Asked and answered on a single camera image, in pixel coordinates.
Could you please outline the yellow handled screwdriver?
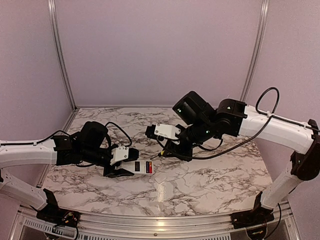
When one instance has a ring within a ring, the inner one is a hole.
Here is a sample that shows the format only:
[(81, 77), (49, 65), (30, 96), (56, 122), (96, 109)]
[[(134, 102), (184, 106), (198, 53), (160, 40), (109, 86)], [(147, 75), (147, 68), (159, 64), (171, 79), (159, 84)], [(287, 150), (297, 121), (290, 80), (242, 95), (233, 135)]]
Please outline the yellow handled screwdriver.
[(164, 153), (165, 153), (165, 151), (162, 150), (162, 151), (160, 151), (157, 155), (151, 157), (150, 160), (153, 160), (153, 159), (155, 159), (155, 158), (157, 158), (157, 157), (162, 157), (162, 156), (164, 155)]

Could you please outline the white red remote control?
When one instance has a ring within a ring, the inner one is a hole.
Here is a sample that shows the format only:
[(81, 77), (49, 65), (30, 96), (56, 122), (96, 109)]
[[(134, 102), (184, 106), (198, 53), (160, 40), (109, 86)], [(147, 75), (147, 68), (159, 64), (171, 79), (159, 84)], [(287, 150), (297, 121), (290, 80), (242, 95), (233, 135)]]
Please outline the white red remote control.
[(116, 169), (127, 170), (135, 175), (152, 175), (154, 173), (154, 165), (150, 160), (121, 161)]

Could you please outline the white battery cover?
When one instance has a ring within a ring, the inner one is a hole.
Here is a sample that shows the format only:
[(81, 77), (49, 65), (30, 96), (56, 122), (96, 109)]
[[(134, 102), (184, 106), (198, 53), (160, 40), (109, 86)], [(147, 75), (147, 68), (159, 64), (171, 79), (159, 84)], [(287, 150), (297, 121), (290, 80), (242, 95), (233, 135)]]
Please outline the white battery cover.
[(162, 182), (164, 182), (167, 179), (167, 176), (164, 174), (159, 174), (157, 176), (154, 177), (154, 180), (156, 183), (161, 184)]

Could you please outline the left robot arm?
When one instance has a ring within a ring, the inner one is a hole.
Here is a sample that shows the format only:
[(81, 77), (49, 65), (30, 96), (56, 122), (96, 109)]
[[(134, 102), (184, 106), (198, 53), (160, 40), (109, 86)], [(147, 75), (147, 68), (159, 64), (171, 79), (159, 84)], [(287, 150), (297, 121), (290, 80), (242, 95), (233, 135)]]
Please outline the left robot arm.
[(79, 212), (60, 208), (52, 191), (36, 188), (6, 169), (33, 164), (76, 165), (83, 161), (103, 167), (105, 176), (131, 176), (128, 170), (116, 168), (120, 162), (136, 161), (139, 155), (135, 148), (112, 144), (107, 127), (96, 121), (87, 121), (74, 134), (58, 130), (43, 140), (1, 141), (0, 192), (31, 206), (38, 219), (76, 228)]

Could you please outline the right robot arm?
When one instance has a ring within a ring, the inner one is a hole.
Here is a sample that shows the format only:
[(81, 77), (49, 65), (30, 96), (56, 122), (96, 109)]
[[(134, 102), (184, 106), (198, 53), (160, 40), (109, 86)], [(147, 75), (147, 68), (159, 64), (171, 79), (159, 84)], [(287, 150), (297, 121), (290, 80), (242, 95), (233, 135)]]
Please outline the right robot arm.
[(214, 108), (194, 91), (183, 96), (173, 111), (186, 127), (157, 124), (154, 133), (157, 140), (167, 140), (165, 151), (183, 161), (194, 159), (195, 147), (224, 135), (246, 137), (247, 141), (260, 138), (293, 150), (286, 168), (256, 196), (253, 208), (231, 215), (235, 229), (272, 221), (279, 202), (300, 183), (313, 180), (320, 172), (320, 135), (314, 120), (290, 120), (234, 99), (224, 99)]

